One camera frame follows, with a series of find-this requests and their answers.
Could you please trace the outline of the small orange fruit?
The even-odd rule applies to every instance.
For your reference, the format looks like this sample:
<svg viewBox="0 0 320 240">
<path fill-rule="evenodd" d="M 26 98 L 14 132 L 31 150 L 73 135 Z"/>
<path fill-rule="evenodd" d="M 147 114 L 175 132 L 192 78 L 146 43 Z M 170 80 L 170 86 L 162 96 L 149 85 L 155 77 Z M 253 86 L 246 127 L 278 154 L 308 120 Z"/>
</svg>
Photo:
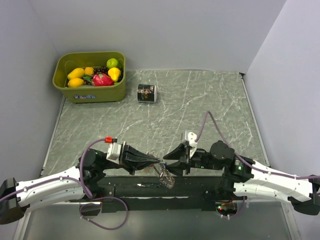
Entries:
<svg viewBox="0 0 320 240">
<path fill-rule="evenodd" d="M 84 69 L 84 74 L 85 75 L 90 75 L 92 76 L 95 73 L 95 69 L 93 67 L 86 67 Z"/>
</svg>

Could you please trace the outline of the yellow mango upper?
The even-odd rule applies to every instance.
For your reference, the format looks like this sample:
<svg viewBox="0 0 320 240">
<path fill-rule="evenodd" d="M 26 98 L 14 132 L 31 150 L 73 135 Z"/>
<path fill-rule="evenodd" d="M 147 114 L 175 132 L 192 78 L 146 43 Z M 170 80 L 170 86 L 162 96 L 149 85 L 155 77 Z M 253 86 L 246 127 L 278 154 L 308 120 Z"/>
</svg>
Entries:
<svg viewBox="0 0 320 240">
<path fill-rule="evenodd" d="M 81 67 L 75 68 L 72 70 L 68 75 L 67 78 L 69 80 L 75 79 L 75 78 L 81 78 L 85 74 L 85 70 Z"/>
</svg>

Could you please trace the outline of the yellow mango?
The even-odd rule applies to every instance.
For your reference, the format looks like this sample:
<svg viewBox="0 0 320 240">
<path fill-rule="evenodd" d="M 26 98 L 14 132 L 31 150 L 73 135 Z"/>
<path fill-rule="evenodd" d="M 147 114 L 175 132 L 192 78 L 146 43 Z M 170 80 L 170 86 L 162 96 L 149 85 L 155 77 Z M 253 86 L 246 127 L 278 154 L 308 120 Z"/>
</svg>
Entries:
<svg viewBox="0 0 320 240">
<path fill-rule="evenodd" d="M 67 78 L 69 80 L 75 79 L 75 78 L 81 78 L 85 74 L 85 70 L 81 67 L 75 68 L 72 70 L 68 75 Z"/>
<path fill-rule="evenodd" d="M 68 81 L 67 86 L 69 88 L 78 88 L 85 84 L 84 80 L 82 78 L 72 78 Z"/>
</svg>

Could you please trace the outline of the green lime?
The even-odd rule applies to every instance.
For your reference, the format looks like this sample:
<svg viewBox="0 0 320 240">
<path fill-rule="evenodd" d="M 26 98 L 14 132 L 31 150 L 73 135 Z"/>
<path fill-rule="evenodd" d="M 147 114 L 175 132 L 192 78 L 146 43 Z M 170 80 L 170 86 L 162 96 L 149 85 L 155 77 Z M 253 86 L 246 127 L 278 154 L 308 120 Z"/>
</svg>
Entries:
<svg viewBox="0 0 320 240">
<path fill-rule="evenodd" d="M 108 69 L 119 68 L 119 61 L 116 58 L 110 58 L 106 62 L 106 67 Z"/>
</svg>

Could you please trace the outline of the dark cherries bunch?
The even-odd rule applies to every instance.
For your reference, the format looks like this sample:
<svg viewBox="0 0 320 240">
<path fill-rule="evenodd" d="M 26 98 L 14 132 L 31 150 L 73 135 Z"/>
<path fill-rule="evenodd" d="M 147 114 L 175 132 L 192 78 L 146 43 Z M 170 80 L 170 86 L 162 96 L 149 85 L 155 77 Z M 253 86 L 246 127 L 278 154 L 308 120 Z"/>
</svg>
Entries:
<svg viewBox="0 0 320 240">
<path fill-rule="evenodd" d="M 94 86 L 93 82 L 92 82 L 93 76 L 96 75 L 96 74 L 100 74 L 100 73 L 108 75 L 108 70 L 109 70 L 109 68 L 107 68 L 106 66 L 94 68 L 94 74 L 93 75 L 84 74 L 82 76 L 82 79 L 84 80 L 84 84 L 88 85 L 88 86 Z M 120 78 L 119 78 L 119 80 L 117 82 L 114 82 L 114 85 L 117 85 L 119 82 L 121 82 L 122 79 L 123 79 L 123 76 L 124 76 L 124 71 L 121 70 L 121 76 L 120 76 Z"/>
</svg>

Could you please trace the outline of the yellow mango lower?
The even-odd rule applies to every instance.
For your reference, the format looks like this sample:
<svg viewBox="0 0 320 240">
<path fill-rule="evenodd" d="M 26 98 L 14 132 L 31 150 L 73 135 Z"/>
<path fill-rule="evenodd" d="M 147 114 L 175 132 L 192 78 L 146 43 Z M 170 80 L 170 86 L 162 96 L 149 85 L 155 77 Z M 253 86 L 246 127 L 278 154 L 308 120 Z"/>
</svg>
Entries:
<svg viewBox="0 0 320 240">
<path fill-rule="evenodd" d="M 67 86 L 69 88 L 78 88 L 85 84 L 84 80 L 82 78 L 72 78 L 68 81 Z"/>
</svg>

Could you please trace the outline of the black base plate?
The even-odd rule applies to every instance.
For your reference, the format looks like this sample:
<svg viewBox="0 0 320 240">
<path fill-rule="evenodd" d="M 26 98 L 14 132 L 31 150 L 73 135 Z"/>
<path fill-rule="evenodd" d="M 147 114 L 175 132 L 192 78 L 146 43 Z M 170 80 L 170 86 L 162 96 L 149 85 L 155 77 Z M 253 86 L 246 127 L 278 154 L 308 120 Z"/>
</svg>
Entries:
<svg viewBox="0 0 320 240">
<path fill-rule="evenodd" d="M 229 180 L 220 176 L 175 177 L 173 188 L 155 176 L 105 176 L 98 181 L 85 180 L 102 213 L 117 211 L 202 210 L 215 211 L 216 204 L 240 201 Z"/>
</svg>

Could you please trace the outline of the large silver keyring with rings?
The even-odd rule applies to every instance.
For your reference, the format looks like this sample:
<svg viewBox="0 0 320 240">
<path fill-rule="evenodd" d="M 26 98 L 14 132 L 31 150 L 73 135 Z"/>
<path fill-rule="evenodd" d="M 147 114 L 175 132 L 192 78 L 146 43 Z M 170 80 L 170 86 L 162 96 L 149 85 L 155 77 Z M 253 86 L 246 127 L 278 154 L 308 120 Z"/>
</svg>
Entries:
<svg viewBox="0 0 320 240">
<path fill-rule="evenodd" d="M 158 176 L 159 182 L 168 189 L 172 189 L 175 184 L 175 179 L 173 175 L 167 170 L 166 163 L 160 158 L 157 159 L 158 163 L 146 166 L 143 171 L 145 173 L 148 173 L 151 169 L 153 169 Z"/>
</svg>

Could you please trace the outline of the red dragon fruit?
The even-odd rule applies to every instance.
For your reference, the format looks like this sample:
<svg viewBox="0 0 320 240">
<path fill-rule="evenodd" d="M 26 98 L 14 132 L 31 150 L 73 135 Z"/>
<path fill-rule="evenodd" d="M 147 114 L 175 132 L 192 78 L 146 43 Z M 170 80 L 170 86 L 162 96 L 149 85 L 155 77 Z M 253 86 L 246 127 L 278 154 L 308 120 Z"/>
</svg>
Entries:
<svg viewBox="0 0 320 240">
<path fill-rule="evenodd" d="M 114 81 L 105 73 L 95 74 L 92 78 L 92 82 L 95 87 L 108 87 L 114 85 Z"/>
</svg>

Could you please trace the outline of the black paper cup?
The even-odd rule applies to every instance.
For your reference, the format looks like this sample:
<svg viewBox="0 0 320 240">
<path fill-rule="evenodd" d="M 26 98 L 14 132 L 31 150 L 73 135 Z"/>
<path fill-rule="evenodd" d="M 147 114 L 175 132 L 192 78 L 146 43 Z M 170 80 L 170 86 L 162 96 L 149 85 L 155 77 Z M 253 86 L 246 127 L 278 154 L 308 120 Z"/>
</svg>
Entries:
<svg viewBox="0 0 320 240">
<path fill-rule="evenodd" d="M 150 84 L 139 84 L 137 86 L 137 101 L 155 103 L 157 101 L 157 87 Z"/>
</svg>

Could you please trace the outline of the yellow pear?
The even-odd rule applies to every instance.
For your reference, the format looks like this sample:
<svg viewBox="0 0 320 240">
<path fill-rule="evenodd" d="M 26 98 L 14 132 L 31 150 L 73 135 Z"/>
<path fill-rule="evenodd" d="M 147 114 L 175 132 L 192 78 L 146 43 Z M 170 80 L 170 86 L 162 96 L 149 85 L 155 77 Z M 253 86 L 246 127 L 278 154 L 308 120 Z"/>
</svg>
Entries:
<svg viewBox="0 0 320 240">
<path fill-rule="evenodd" d="M 117 67 L 112 67 L 108 70 L 108 76 L 113 82 L 117 82 L 122 74 L 122 71 Z"/>
</svg>

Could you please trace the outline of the olive green plastic bin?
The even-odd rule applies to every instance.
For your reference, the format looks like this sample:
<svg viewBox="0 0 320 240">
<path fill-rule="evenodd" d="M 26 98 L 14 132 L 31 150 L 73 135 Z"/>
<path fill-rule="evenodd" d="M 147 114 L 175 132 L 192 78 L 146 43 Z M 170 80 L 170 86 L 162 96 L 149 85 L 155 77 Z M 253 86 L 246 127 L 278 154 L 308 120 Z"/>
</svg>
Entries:
<svg viewBox="0 0 320 240">
<path fill-rule="evenodd" d="M 67 75 L 76 68 L 98 68 L 107 65 L 107 60 L 119 61 L 122 79 L 112 86 L 68 87 Z M 62 56 L 56 65 L 52 83 L 71 103 L 120 102 L 126 93 L 126 57 L 118 51 L 74 52 Z"/>
</svg>

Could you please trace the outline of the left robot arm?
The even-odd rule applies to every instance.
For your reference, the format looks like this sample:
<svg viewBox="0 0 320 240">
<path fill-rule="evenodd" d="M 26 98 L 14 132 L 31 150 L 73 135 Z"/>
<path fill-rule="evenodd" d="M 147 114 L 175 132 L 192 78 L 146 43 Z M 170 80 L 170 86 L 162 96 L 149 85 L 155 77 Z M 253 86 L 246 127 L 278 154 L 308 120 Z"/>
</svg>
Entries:
<svg viewBox="0 0 320 240">
<path fill-rule="evenodd" d="M 0 186 L 0 223 L 10 224 L 38 208 L 70 200 L 95 200 L 99 195 L 98 181 L 105 170 L 124 169 L 133 175 L 160 159 L 140 152 L 130 145 L 110 141 L 107 152 L 93 149 L 83 151 L 77 166 L 59 173 L 29 181 L 11 177 Z"/>
</svg>

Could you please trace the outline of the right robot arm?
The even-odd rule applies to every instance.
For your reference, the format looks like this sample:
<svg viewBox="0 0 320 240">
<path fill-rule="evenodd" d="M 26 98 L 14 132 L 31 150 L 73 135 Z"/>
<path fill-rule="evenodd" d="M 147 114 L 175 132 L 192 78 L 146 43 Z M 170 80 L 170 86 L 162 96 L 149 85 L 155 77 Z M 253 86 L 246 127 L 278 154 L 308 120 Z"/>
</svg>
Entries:
<svg viewBox="0 0 320 240">
<path fill-rule="evenodd" d="M 195 143 L 183 142 L 166 154 L 165 160 L 174 162 L 166 169 L 175 176 L 189 174 L 192 168 L 222 170 L 220 183 L 213 189 L 215 201 L 231 198 L 270 199 L 289 202 L 301 214 L 320 213 L 320 181 L 311 175 L 308 179 L 276 171 L 250 158 L 237 155 L 235 150 L 219 140 L 209 151 L 197 148 Z"/>
</svg>

